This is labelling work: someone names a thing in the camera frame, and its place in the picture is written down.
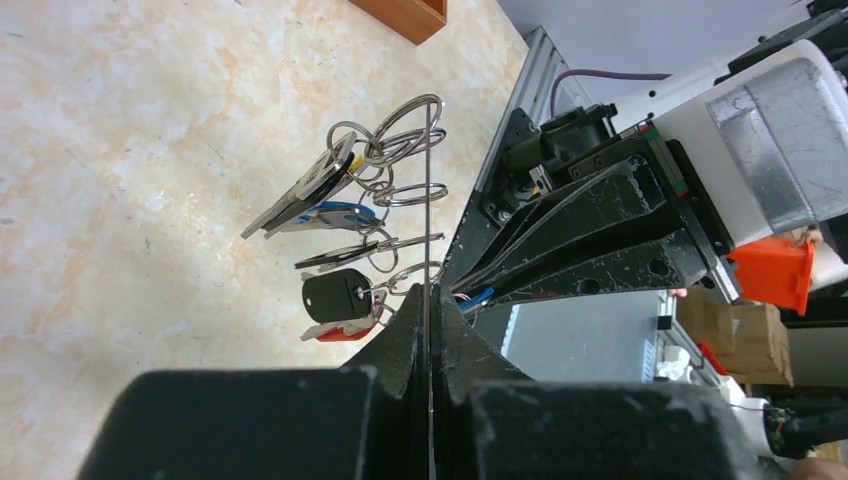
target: key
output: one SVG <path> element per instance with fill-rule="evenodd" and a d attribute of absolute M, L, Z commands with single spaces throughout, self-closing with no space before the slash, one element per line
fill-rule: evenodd
<path fill-rule="evenodd" d="M 274 205 L 262 212 L 259 218 L 251 222 L 241 233 L 242 238 L 248 238 L 257 230 L 267 232 L 297 218 L 310 208 L 327 199 L 338 191 L 342 180 L 347 177 L 347 170 L 354 162 L 351 152 L 356 141 L 356 134 L 351 132 L 333 144 L 337 160 L 333 160 L 330 151 L 326 150 L 307 172 L 298 179 Z"/>
<path fill-rule="evenodd" d="M 316 339 L 319 342 L 349 342 L 360 340 L 377 325 L 383 315 L 386 292 L 384 290 L 374 293 L 373 310 L 370 315 L 359 320 L 346 320 L 343 322 L 323 323 L 309 327 L 303 335 L 302 341 Z"/>
<path fill-rule="evenodd" d="M 371 281 L 352 268 L 312 277 L 301 295 L 309 316 L 318 323 L 364 318 L 371 313 Z"/>
<path fill-rule="evenodd" d="M 378 246 L 379 244 L 376 240 L 370 240 L 364 245 L 360 244 L 338 248 L 331 252 L 301 260 L 294 264 L 294 268 L 300 270 L 301 268 L 318 267 L 321 265 L 332 265 L 332 268 L 340 267 L 365 258 L 369 253 L 376 251 Z"/>
<path fill-rule="evenodd" d="M 356 222 L 359 222 L 359 229 L 362 231 L 371 231 L 382 225 L 374 211 L 364 205 L 348 202 L 323 202 L 307 210 L 303 215 L 268 231 L 265 238 L 271 238 L 277 233 L 328 228 L 356 231 Z"/>

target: gray wall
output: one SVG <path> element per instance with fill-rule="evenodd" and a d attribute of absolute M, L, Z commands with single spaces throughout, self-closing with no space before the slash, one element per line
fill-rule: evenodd
<path fill-rule="evenodd" d="M 796 385 L 848 387 L 848 328 L 790 330 L 789 355 Z"/>
<path fill-rule="evenodd" d="M 498 0 L 522 33 L 544 25 L 572 68 L 675 73 L 734 49 L 794 0 Z M 581 78 L 594 101 L 643 82 Z"/>

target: key ring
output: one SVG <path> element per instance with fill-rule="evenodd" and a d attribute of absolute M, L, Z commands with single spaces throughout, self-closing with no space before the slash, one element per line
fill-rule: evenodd
<path fill-rule="evenodd" d="M 392 315 L 385 322 L 380 321 L 380 317 L 383 316 L 383 312 L 386 310 L 389 311 Z M 386 292 L 380 291 L 374 294 L 374 320 L 377 321 L 383 327 L 387 327 L 392 319 L 397 315 L 397 310 L 386 305 Z"/>
<path fill-rule="evenodd" d="M 392 169 L 389 168 L 389 180 L 388 181 L 384 180 L 384 181 L 376 182 L 376 183 L 373 183 L 372 185 L 385 185 L 384 188 L 391 188 L 391 182 L 392 182 L 393 178 L 394 178 L 394 174 L 392 173 Z M 359 196 L 359 201 L 357 203 L 359 205 L 363 205 L 362 202 L 365 201 L 365 197 L 369 196 L 371 193 L 373 193 L 373 192 L 371 192 L 369 190 L 363 190 L 362 195 Z M 378 225 L 377 227 L 369 229 L 369 230 L 360 230 L 359 225 L 357 225 L 356 226 L 356 233 L 362 235 L 363 237 L 368 237 L 372 233 L 377 232 L 377 230 L 379 230 L 383 225 L 386 224 L 386 219 L 389 217 L 390 211 L 391 211 L 391 209 L 389 209 L 389 208 L 386 209 L 386 212 L 383 213 L 383 217 L 380 219 L 380 225 Z"/>
<path fill-rule="evenodd" d="M 393 295 L 393 296 L 396 296 L 396 297 L 402 297 L 402 296 L 406 295 L 407 293 L 409 293 L 409 289 L 407 289 L 403 292 L 395 291 L 398 283 L 406 280 L 407 278 L 409 278 L 409 276 L 411 274 L 413 274 L 413 273 L 415 273 L 419 270 L 425 270 L 426 269 L 426 270 L 429 271 L 430 268 L 434 268 L 434 267 L 439 269 L 439 271 L 436 272 L 435 275 L 430 277 L 430 281 L 435 283 L 439 280 L 439 278 L 441 278 L 442 273 L 444 272 L 444 265 L 442 265 L 442 262 L 437 262 L 437 261 L 434 261 L 434 260 L 431 260 L 430 262 L 416 263 L 415 265 L 413 265 L 411 267 L 406 267 L 403 270 L 401 270 L 401 271 L 397 272 L 396 274 L 392 275 L 391 277 L 389 277 L 389 279 L 386 280 L 383 283 L 386 284 L 385 288 L 389 291 L 389 295 Z"/>
<path fill-rule="evenodd" d="M 368 263 L 370 263 L 371 266 L 374 267 L 374 269 L 380 273 L 392 273 L 392 270 L 397 268 L 397 264 L 400 262 L 400 256 L 397 253 L 397 248 L 388 248 L 387 245 L 391 245 L 392 242 L 396 242 L 398 238 L 392 237 L 385 230 L 379 227 L 373 233 L 379 233 L 380 235 L 385 237 L 385 240 L 383 240 L 382 242 L 377 242 L 377 246 L 374 247 L 374 249 L 367 254 Z M 368 237 L 362 237 L 362 244 L 365 245 L 366 242 L 368 242 Z M 374 259 L 371 258 L 371 255 L 375 253 L 382 253 L 388 250 L 392 251 L 392 266 L 388 269 L 383 270 L 382 268 L 378 267 L 376 263 L 374 263 Z"/>
<path fill-rule="evenodd" d="M 406 148 L 409 144 L 415 143 L 418 140 L 418 135 L 420 135 L 420 130 L 409 130 L 407 132 L 400 133 L 393 137 L 387 138 L 383 140 L 382 147 L 390 148 L 398 145 L 403 145 L 403 148 Z M 447 132 L 443 128 L 434 128 L 433 131 L 430 132 L 430 146 L 435 147 L 436 145 L 442 143 L 442 140 L 447 136 Z M 411 157 L 413 155 L 417 155 L 424 151 L 426 145 L 422 142 L 412 149 L 406 156 Z"/>
<path fill-rule="evenodd" d="M 431 136 L 431 137 L 433 136 L 433 131 L 436 130 L 436 123 L 438 123 L 439 118 L 442 116 L 442 100 L 436 95 L 431 95 L 431 94 L 419 95 L 418 97 L 415 97 L 415 98 L 409 100 L 408 102 L 406 102 L 403 105 L 401 105 L 400 107 L 398 107 L 397 110 L 390 113 L 377 126 L 377 128 L 374 129 L 374 138 L 378 139 L 378 141 L 382 140 L 383 135 L 385 135 L 386 132 L 388 132 L 403 117 L 405 117 L 406 115 L 408 115 L 409 113 L 413 112 L 414 110 L 416 110 L 420 107 L 429 106 L 429 105 L 435 105 L 436 111 L 433 113 L 431 118 L 428 119 L 429 121 L 428 121 L 428 125 L 426 127 L 411 130 L 409 132 L 405 132 L 405 133 L 402 133 L 400 135 L 396 135 L 394 137 L 389 137 L 388 139 L 382 141 L 383 147 L 385 147 L 386 144 L 390 143 L 390 142 L 391 143 L 397 143 L 398 147 L 394 148 L 394 149 L 382 148 L 381 152 L 380 152 L 382 155 L 380 155 L 377 158 L 373 158 L 373 157 L 369 158 L 369 157 L 371 157 L 369 155 L 371 153 L 370 148 L 369 148 L 370 145 L 369 145 L 369 147 L 365 147 L 366 161 L 368 161 L 369 163 L 371 163 L 375 167 L 388 167 L 389 165 L 397 163 L 398 161 L 408 157 L 412 153 L 412 151 L 415 150 L 416 148 L 419 148 L 419 147 L 425 145 L 425 143 L 429 143 L 429 142 L 425 142 L 425 140 L 428 140 L 428 141 L 430 140 L 429 138 L 427 138 L 428 133 L 429 133 L 429 136 Z"/>
<path fill-rule="evenodd" d="M 374 267 L 374 269 L 380 273 L 392 273 L 392 271 L 397 268 L 398 262 L 400 261 L 397 251 L 401 248 L 421 245 L 428 241 L 435 242 L 436 240 L 442 240 L 445 238 L 445 234 L 441 232 L 431 234 L 429 238 L 422 235 L 420 237 L 410 238 L 408 240 L 399 240 L 397 237 L 390 237 L 389 234 L 386 233 L 386 231 L 382 228 L 377 229 L 376 233 L 383 235 L 386 239 L 377 243 L 377 247 L 368 253 L 368 263 L 370 263 L 371 266 Z M 363 243 L 367 240 L 367 237 L 362 238 Z M 384 270 L 374 263 L 374 259 L 372 259 L 371 256 L 375 253 L 383 253 L 388 251 L 392 252 L 392 255 L 394 256 L 394 261 L 392 263 L 391 268 Z"/>
<path fill-rule="evenodd" d="M 374 205 L 378 207 L 408 207 L 411 205 L 420 205 L 422 203 L 427 203 L 427 196 L 420 195 L 412 198 L 402 198 L 400 200 L 395 200 L 393 197 L 395 194 L 409 192 L 411 190 L 425 189 L 427 188 L 426 183 L 414 183 L 412 185 L 405 185 L 400 188 L 388 188 L 385 191 L 381 191 L 379 193 L 374 194 Z M 431 183 L 430 184 L 430 201 L 436 201 L 440 198 L 445 198 L 448 196 L 448 187 L 444 183 Z"/>

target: marble floor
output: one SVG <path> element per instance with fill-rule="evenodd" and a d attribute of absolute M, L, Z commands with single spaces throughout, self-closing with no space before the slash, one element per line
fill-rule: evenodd
<path fill-rule="evenodd" d="M 239 233 L 330 125 L 435 93 L 433 228 L 452 236 L 527 48 L 495 0 L 448 3 L 420 47 L 345 0 L 0 4 L 0 478 L 72 477 L 144 371 L 334 366 L 368 341 L 298 338 L 292 264 L 355 234 Z M 423 179 L 404 162 L 399 184 Z"/>

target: car key fob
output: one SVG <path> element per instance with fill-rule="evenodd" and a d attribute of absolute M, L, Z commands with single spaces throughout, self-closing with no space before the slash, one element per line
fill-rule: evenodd
<path fill-rule="evenodd" d="M 348 268 L 306 279 L 301 295 L 312 320 L 330 323 L 370 315 L 373 303 L 370 289 L 368 277 Z"/>

